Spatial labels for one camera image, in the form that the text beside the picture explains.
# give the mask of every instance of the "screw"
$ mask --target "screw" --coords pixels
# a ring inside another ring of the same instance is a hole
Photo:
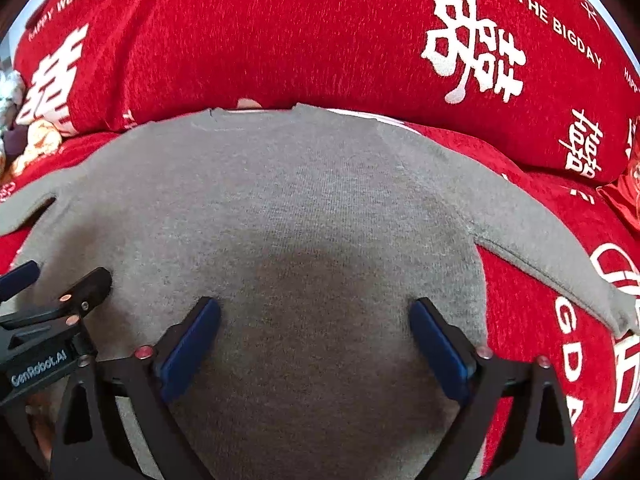
[[[479,346],[476,348],[476,353],[478,354],[478,357],[481,357],[482,359],[491,359],[494,356],[494,351],[488,346]]]
[[[73,326],[75,325],[78,321],[80,321],[80,316],[78,316],[78,314],[73,314],[72,316],[69,316],[66,318],[66,325],[67,326]]]
[[[92,355],[81,355],[78,358],[78,366],[81,368],[84,368],[85,366],[89,365],[93,360],[94,360],[94,357]]]
[[[546,355],[539,355],[536,358],[536,362],[541,368],[551,368],[551,361]]]
[[[149,359],[154,354],[154,348],[149,345],[144,345],[138,348],[133,355],[136,359]]]

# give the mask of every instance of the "blue gripper pad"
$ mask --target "blue gripper pad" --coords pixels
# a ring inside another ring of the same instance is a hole
[[[33,260],[0,275],[0,303],[10,300],[40,277],[40,267]]]
[[[220,326],[222,313],[215,300],[201,298],[194,307],[194,310],[196,309],[199,312],[196,312],[193,320],[187,316],[182,322],[188,324],[188,328],[156,370],[156,376],[162,381],[162,400],[167,403],[177,399],[187,390]]]
[[[438,325],[446,324],[439,313],[436,320],[427,308],[416,301],[409,311],[409,325],[422,354],[427,358],[431,370],[445,395],[461,406],[470,398],[469,379],[474,370],[465,365],[458,352]]]

